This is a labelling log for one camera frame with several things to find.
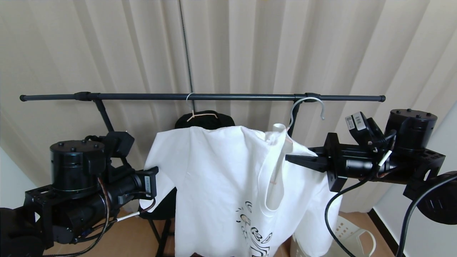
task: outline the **curtain fold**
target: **curtain fold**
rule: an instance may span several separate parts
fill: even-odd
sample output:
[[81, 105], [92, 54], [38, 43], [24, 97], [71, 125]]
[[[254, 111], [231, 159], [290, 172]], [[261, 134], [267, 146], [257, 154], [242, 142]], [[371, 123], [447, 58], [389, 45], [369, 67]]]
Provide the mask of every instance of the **curtain fold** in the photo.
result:
[[[1, 145], [43, 185], [51, 144], [106, 128], [93, 103], [23, 103], [20, 94], [190, 93], [191, 84], [195, 93], [386, 95], [384, 103], [325, 102], [324, 121], [319, 104], [301, 105], [293, 138], [310, 147], [328, 132], [354, 144], [344, 117], [357, 111], [381, 129], [394, 108], [432, 112], [439, 125], [456, 101], [456, 29], [454, 0], [2, 1]], [[190, 111], [184, 101], [105, 106], [114, 128], [135, 137], [137, 169], [155, 134]], [[264, 131], [288, 123], [290, 108], [196, 101], [198, 111]], [[368, 211], [387, 188], [369, 183], [342, 209]]]

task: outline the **white label sticker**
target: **white label sticker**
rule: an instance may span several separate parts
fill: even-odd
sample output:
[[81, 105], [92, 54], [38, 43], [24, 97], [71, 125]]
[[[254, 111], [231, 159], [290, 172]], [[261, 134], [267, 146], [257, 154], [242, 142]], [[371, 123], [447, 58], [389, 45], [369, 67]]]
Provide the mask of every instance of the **white label sticker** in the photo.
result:
[[362, 114], [360, 112], [354, 113], [352, 115], [352, 117], [354, 118], [354, 121], [356, 122], [357, 130], [362, 130], [362, 129], [366, 129], [367, 128], [365, 126], [365, 123], [363, 122]]
[[356, 126], [354, 125], [354, 122], [352, 121], [352, 116], [346, 117], [346, 125], [349, 130], [356, 128]]
[[146, 192], [150, 193], [151, 192], [151, 180], [148, 176], [144, 177], [144, 189], [146, 189]]

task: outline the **black baseboard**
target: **black baseboard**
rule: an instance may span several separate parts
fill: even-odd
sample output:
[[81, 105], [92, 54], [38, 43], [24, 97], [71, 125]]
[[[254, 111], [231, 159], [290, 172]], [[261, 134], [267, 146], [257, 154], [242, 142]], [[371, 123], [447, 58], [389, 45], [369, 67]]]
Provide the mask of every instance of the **black baseboard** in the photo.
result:
[[397, 244], [397, 242], [393, 238], [393, 236], [390, 233], [390, 231], [387, 229], [387, 227], [384, 224], [384, 222], [379, 218], [378, 214], [376, 213], [376, 211], [374, 209], [371, 209], [368, 212], [368, 216], [373, 221], [374, 225], [377, 227], [377, 230], [379, 230], [379, 233], [381, 233], [381, 235], [383, 236], [383, 238], [386, 241], [387, 245], [389, 246], [390, 250], [395, 255], [397, 253], [399, 245]]

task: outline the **clothing rack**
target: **clothing rack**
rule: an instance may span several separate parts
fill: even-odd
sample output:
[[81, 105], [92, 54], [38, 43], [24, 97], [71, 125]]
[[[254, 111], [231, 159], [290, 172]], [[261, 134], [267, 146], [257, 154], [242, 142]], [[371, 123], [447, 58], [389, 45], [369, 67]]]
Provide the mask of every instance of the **clothing rack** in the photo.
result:
[[[39, 101], [39, 100], [78, 100], [78, 101], [93, 101], [98, 111], [103, 118], [108, 131], [114, 131], [111, 121], [106, 112], [102, 100], [229, 100], [229, 101], [292, 101], [297, 102], [306, 97], [315, 97], [321, 101], [369, 101], [369, 102], [383, 102], [386, 100], [385, 96], [338, 96], [338, 95], [320, 95], [315, 93], [304, 94], [136, 94], [136, 93], [91, 93], [91, 92], [78, 92], [75, 94], [65, 95], [34, 95], [26, 96], [21, 95], [21, 101]], [[307, 99], [302, 102], [316, 102], [314, 99]], [[293, 123], [290, 125], [287, 133], [292, 137], [293, 128], [297, 120], [298, 103], [292, 110]], [[148, 219], [147, 214], [142, 216], [147, 219], [154, 236], [159, 243], [156, 257], [164, 257], [165, 245], [168, 236], [174, 236], [174, 232], [170, 232], [171, 219], [165, 220], [165, 225], [162, 230], [162, 235], [159, 235], [154, 221]]]

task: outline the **horizontal bar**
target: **horizontal bar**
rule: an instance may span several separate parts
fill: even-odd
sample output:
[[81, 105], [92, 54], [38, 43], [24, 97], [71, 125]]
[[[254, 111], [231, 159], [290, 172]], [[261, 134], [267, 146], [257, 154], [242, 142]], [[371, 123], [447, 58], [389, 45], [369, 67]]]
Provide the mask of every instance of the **horizontal bar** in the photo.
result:
[[383, 102], [385, 96], [326, 96], [314, 93], [305, 94], [141, 94], [141, 93], [90, 93], [79, 92], [67, 95], [21, 95], [21, 101], [38, 100], [238, 100], [238, 101], [297, 101], [305, 97], [316, 97], [322, 101], [370, 101]]

